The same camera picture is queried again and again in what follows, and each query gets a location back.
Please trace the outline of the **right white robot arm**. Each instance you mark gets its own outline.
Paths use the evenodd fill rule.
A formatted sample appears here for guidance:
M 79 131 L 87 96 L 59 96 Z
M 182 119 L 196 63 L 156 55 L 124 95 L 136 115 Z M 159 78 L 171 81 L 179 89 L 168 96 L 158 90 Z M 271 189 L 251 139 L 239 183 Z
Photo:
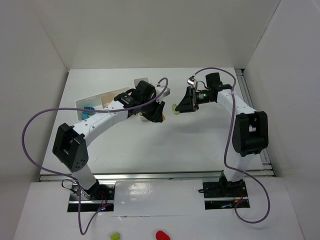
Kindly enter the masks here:
M 226 149 L 236 156 L 231 161 L 223 160 L 225 167 L 216 190 L 224 197 L 232 197 L 245 186 L 243 178 L 253 158 L 269 144 L 268 116 L 238 97 L 234 86 L 224 84 L 218 72 L 206 75 L 205 80 L 204 89 L 199 90 L 198 81 L 191 76 L 183 99 L 172 109 L 180 114 L 193 113 L 202 104 L 217 103 L 230 113 L 231 132 Z

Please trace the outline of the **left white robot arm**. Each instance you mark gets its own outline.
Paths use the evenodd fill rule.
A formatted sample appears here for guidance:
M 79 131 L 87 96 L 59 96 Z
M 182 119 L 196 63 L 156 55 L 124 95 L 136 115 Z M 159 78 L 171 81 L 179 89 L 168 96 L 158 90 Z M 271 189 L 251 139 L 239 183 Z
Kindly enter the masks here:
M 164 121 L 164 98 L 170 94 L 167 85 L 153 85 L 141 80 L 131 88 L 114 97 L 102 111 L 76 124 L 63 123 L 57 129 L 53 154 L 69 169 L 90 199 L 96 199 L 107 190 L 91 172 L 88 146 L 112 126 L 141 114 L 153 123 Z

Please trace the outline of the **teal arched lego brick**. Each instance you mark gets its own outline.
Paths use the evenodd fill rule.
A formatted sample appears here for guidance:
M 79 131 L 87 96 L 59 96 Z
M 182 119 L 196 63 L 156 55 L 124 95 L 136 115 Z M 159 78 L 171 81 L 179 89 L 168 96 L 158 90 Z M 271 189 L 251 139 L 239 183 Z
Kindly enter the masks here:
M 95 113 L 95 108 L 91 106 L 85 106 L 82 113 L 86 115 L 93 115 Z

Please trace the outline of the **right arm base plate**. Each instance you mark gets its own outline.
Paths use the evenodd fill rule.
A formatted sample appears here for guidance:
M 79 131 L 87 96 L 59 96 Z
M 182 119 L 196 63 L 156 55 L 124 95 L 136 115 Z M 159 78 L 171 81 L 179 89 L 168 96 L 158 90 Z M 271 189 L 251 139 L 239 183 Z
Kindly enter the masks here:
M 204 197 L 205 210 L 234 209 L 236 204 L 240 209 L 250 208 L 248 192 L 244 182 L 240 186 L 226 191 L 220 188 L 218 182 L 203 182 L 198 193 Z

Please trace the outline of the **lime and yellow lego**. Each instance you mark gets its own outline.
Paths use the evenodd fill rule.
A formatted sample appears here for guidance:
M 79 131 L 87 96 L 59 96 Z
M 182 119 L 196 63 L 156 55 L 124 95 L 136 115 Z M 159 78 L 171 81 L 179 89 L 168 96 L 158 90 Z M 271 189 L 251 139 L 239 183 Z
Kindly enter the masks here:
M 175 103 L 172 105 L 172 111 L 173 111 L 174 115 L 179 115 L 180 114 L 180 112 L 177 111 L 177 105 Z

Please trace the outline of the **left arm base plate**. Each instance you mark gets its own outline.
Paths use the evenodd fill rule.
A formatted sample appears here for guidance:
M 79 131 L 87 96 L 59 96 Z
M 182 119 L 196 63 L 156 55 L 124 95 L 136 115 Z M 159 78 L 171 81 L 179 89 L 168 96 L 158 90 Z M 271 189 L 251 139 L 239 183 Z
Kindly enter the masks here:
M 78 190 L 78 185 L 74 180 L 64 179 L 61 187 L 69 191 L 67 212 L 78 211 L 79 202 L 81 212 L 101 212 L 114 211 L 114 199 L 116 192 L 115 182 L 102 182 L 96 192 L 87 194 L 83 189 Z

